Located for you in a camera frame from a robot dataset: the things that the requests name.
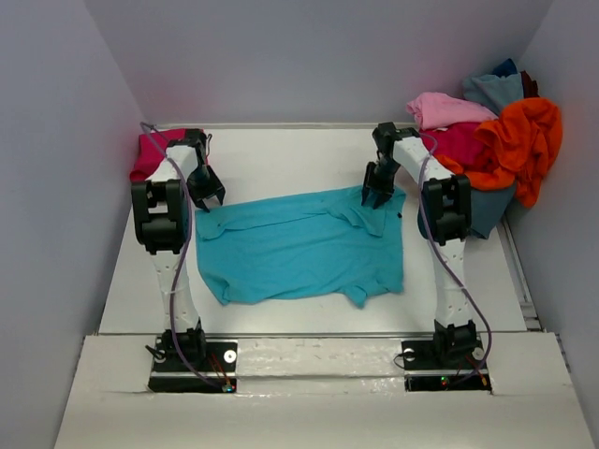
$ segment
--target orange cloth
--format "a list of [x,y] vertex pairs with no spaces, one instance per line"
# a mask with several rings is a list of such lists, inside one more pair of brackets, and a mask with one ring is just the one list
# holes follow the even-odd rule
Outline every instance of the orange cloth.
[[505,107],[499,120],[483,122],[475,138],[486,147],[475,167],[463,167],[443,155],[437,159],[448,170],[465,174],[478,190],[504,189],[516,180],[516,199],[529,208],[562,145],[562,117],[546,98],[525,98]]

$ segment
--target dark red cloth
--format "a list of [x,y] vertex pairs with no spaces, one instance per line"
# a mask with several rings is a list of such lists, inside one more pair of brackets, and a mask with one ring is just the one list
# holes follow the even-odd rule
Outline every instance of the dark red cloth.
[[[480,123],[470,122],[454,123],[448,126],[446,131],[442,131],[441,128],[420,132],[437,139],[439,144],[434,152],[435,156],[444,155],[461,166],[471,166],[484,148],[483,143],[475,139],[475,130],[479,125]],[[427,150],[432,150],[432,139],[424,137],[422,141]]]
[[[161,131],[160,134],[167,140],[157,133],[152,133],[152,137],[160,148],[165,151],[171,140],[185,137],[185,128],[169,129],[168,131]],[[156,171],[163,159],[163,155],[158,152],[152,141],[145,134],[140,135],[139,156],[129,173],[129,180],[144,181]]]
[[522,76],[522,91],[524,98],[536,98],[539,96],[539,85],[526,71],[520,72]]

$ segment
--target white platform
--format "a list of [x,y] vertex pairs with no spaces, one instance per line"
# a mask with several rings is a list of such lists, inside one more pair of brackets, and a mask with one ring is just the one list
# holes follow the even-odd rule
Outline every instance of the white platform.
[[494,335],[493,395],[405,393],[392,339],[244,339],[238,394],[154,394],[152,342],[86,339],[56,449],[593,448],[552,334]]
[[[362,183],[366,164],[375,158],[371,132],[219,129],[212,131],[210,163],[226,187],[226,204],[349,187]],[[192,240],[187,266],[192,296],[206,332],[238,336],[432,332],[436,293],[431,254],[416,227],[417,188],[402,169],[396,184],[407,194],[401,295],[370,298],[362,310],[338,294],[222,306],[199,276]],[[526,330],[496,230],[489,240],[468,240],[465,276],[493,330]],[[156,274],[150,257],[136,241],[130,215],[100,333],[159,333],[163,330],[162,317]],[[481,329],[477,317],[475,321]]]

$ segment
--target white wall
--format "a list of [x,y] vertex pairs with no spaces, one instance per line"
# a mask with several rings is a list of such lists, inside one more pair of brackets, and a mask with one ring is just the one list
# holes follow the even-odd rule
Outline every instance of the white wall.
[[562,334],[599,443],[599,2],[556,0],[519,61],[562,107],[564,139],[538,203],[510,224],[543,324]]
[[85,0],[157,123],[406,121],[520,57],[551,0]]
[[0,15],[0,447],[51,448],[104,305],[140,114],[80,0]]

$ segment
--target pile of clothes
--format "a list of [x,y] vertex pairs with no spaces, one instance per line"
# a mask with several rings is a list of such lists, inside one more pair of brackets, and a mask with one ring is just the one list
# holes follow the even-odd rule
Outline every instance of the pile of clothes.
[[[508,59],[488,75],[462,81],[464,99],[424,93],[407,105],[434,157],[472,184],[472,233],[488,238],[513,197],[527,208],[562,145],[559,108]],[[434,142],[423,139],[429,151]]]

